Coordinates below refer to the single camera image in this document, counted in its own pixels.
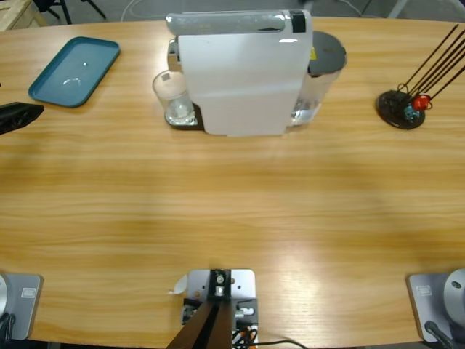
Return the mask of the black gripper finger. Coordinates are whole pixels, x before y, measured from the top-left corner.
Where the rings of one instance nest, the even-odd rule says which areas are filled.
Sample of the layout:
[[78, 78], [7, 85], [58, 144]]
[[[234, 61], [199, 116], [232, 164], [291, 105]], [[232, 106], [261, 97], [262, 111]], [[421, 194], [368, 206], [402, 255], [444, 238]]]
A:
[[44, 112], [44, 106], [13, 102], [1, 105], [0, 110], [0, 133], [3, 135], [28, 126]]

